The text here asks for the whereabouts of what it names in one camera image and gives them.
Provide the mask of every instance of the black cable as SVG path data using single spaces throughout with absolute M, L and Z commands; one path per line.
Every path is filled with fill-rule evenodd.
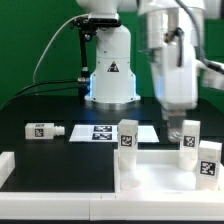
M 30 96 L 30 95 L 35 95 L 36 93 L 48 93 L 48 92 L 56 92 L 56 91 L 64 91 L 64 90 L 69 90 L 69 89 L 79 89 L 81 87 L 66 87 L 66 88 L 60 88 L 60 89 L 51 89 L 51 90 L 43 90 L 43 91 L 38 91 L 38 92 L 32 92 L 32 93 L 26 93 L 26 94 L 21 94 L 21 95 L 16 95 L 10 100 L 8 100 L 6 103 L 3 104 L 1 107 L 1 110 L 3 110 L 5 107 L 7 107 L 12 101 L 25 97 L 25 96 Z
M 70 79 L 70 80 L 56 80 L 56 81 L 46 81 L 46 82 L 39 82 L 30 86 L 26 86 L 22 90 L 20 90 L 16 96 L 21 95 L 22 93 L 26 92 L 29 89 L 35 88 L 37 86 L 44 86 L 44 85 L 54 85 L 54 84 L 67 84 L 67 83 L 75 83 L 78 82 L 77 79 Z
M 201 45 L 201 35 L 200 35 L 200 26 L 194 16 L 194 14 L 191 12 L 190 9 L 181 1 L 181 0 L 176 0 L 177 4 L 184 9 L 184 11 L 189 15 L 192 23 L 194 24 L 194 27 L 196 29 L 196 35 L 197 35 L 197 41 L 198 41 L 198 49 L 199 49 L 199 59 L 200 61 L 208 68 L 219 72 L 221 74 L 224 74 L 224 69 L 222 68 L 221 65 L 218 65 L 212 61 L 209 61 L 206 59 L 204 49 Z

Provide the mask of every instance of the cable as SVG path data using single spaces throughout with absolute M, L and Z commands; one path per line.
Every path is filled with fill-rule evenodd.
M 22 93 L 26 92 L 29 89 L 35 88 L 37 86 L 44 86 L 44 85 L 54 85 L 54 84 L 67 84 L 67 83 L 75 83 L 78 82 L 78 79 L 71 79 L 71 80 L 57 80 L 57 81 L 48 81 L 48 82 L 39 82 L 33 85 L 26 86 L 22 90 L 20 90 L 16 96 L 21 95 Z
M 196 30 L 196 35 L 197 35 L 197 42 L 198 42 L 198 49 L 199 49 L 199 59 L 200 61 L 206 65 L 206 67 L 216 71 L 216 72 L 220 72 L 222 74 L 224 74 L 224 69 L 222 68 L 222 66 L 216 64 L 216 63 L 213 63 L 212 61 L 209 61 L 206 59 L 206 56 L 205 56 L 205 52 L 204 52 L 204 49 L 202 47 L 202 44 L 201 44 L 201 34 L 200 34 L 200 26 L 194 16 L 194 14 L 191 12 L 190 9 L 188 9 L 188 7 L 181 1 L 181 0 L 175 0 L 177 2 L 177 4 L 184 9 L 184 11 L 189 15 L 194 27 L 195 27 L 195 30 Z
M 48 93 L 48 92 L 56 92 L 56 91 L 64 91 L 64 90 L 69 90 L 69 89 L 78 89 L 78 87 L 66 87 L 66 88 L 60 88 L 60 89 L 51 89 L 51 90 L 43 90 L 43 91 L 38 91 L 38 92 L 33 92 L 33 93 L 26 93 L 26 94 L 22 94 L 22 95 L 16 95 L 13 98 L 11 98 L 10 100 L 8 100 L 5 104 L 3 104 L 3 106 L 1 107 L 1 110 L 3 110 L 5 107 L 7 107 L 12 101 L 25 97 L 25 96 L 30 96 L 30 95 L 35 95 L 36 93 Z
M 41 55 L 41 57 L 40 57 L 40 59 L 39 59 L 37 65 L 36 65 L 36 68 L 35 68 L 34 73 L 33 73 L 33 84 L 36 83 L 36 75 L 37 75 L 37 71 L 38 71 L 38 69 L 39 69 L 39 67 L 40 67 L 40 65 L 41 65 L 41 63 L 42 63 L 42 61 L 43 61 L 43 59 L 44 59 L 46 53 L 48 52 L 48 50 L 49 50 L 51 44 L 52 44 L 53 41 L 56 39 L 56 37 L 58 36 L 58 34 L 59 34 L 59 33 L 64 29 L 64 27 L 67 26 L 70 22 L 72 22 L 73 20 L 76 20 L 76 19 L 79 18 L 79 17 L 84 17 L 84 16 L 88 16 L 88 14 L 83 14 L 83 15 L 75 16 L 75 17 L 69 19 L 69 20 L 68 20 L 67 22 L 65 22 L 65 23 L 58 29 L 58 31 L 54 34 L 54 36 L 51 38 L 50 42 L 48 43 L 47 47 L 45 48 L 43 54 Z

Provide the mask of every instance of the qr code sticker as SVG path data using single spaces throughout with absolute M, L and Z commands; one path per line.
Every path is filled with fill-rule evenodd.
M 195 147 L 195 137 L 184 136 L 184 146 L 194 148 Z
M 94 132 L 112 132 L 112 126 L 94 126 Z
M 121 135 L 121 145 L 132 147 L 132 136 Z
M 200 174 L 215 177 L 216 163 L 201 161 Z
M 35 129 L 35 137 L 37 138 L 44 137 L 44 129 Z
M 98 134 L 98 133 L 94 133 L 93 134 L 93 137 L 92 137 L 92 140 L 99 140 L 99 141 L 103 141 L 103 140 L 106 140 L 106 141 L 110 141 L 112 140 L 112 134 Z
M 42 127 L 44 127 L 44 124 L 36 124 L 36 127 L 37 128 L 42 128 Z

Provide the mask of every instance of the white block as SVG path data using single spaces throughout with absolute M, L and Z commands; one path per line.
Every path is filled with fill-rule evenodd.
M 28 123 L 25 127 L 25 137 L 29 140 L 53 139 L 64 134 L 65 128 L 54 126 L 54 123 Z
M 14 152 L 3 152 L 0 155 L 0 188 L 15 168 Z
M 138 121 L 121 120 L 118 124 L 119 168 L 133 170 L 138 150 Z
M 183 122 L 183 138 L 180 142 L 179 167 L 194 171 L 197 166 L 198 145 L 200 139 L 200 121 Z
M 218 190 L 222 144 L 201 141 L 196 174 L 197 190 Z

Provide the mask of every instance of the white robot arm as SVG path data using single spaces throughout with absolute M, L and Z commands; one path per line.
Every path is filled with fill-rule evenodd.
M 195 47 L 200 50 L 199 57 L 205 64 L 203 67 L 223 72 L 222 66 L 205 59 L 202 49 L 204 14 L 206 12 L 207 18 L 221 17 L 223 2 L 139 1 L 139 15 L 143 24 L 143 50 L 151 56 L 155 96 L 162 105 L 163 118 L 168 120 L 168 138 L 172 142 L 180 140 L 185 111 L 197 106 Z
M 120 110 L 139 102 L 135 75 L 130 69 L 131 35 L 119 26 L 118 10 L 136 8 L 135 0 L 77 0 L 88 13 L 88 21 L 96 24 L 96 69 L 91 75 L 88 105 Z

